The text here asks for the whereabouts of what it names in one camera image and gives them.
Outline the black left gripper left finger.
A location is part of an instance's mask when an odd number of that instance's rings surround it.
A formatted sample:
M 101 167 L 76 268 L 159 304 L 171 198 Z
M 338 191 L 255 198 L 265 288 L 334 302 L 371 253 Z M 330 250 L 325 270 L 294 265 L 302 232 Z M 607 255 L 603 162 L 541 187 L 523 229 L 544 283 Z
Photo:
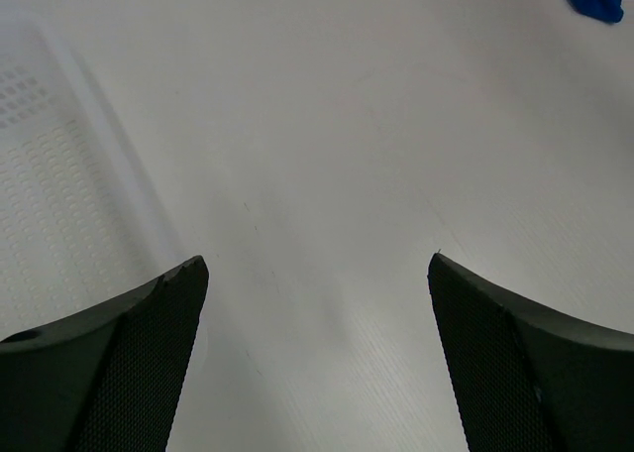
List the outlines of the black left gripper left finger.
M 195 256 L 1 342 L 4 451 L 163 451 L 209 283 Z

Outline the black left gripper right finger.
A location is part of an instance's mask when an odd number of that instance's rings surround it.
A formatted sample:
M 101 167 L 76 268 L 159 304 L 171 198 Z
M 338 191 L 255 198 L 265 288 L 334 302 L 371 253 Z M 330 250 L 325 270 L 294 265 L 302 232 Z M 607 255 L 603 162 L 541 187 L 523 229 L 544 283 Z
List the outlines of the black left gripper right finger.
M 632 450 L 631 334 L 525 298 L 440 253 L 428 286 L 469 450 Z

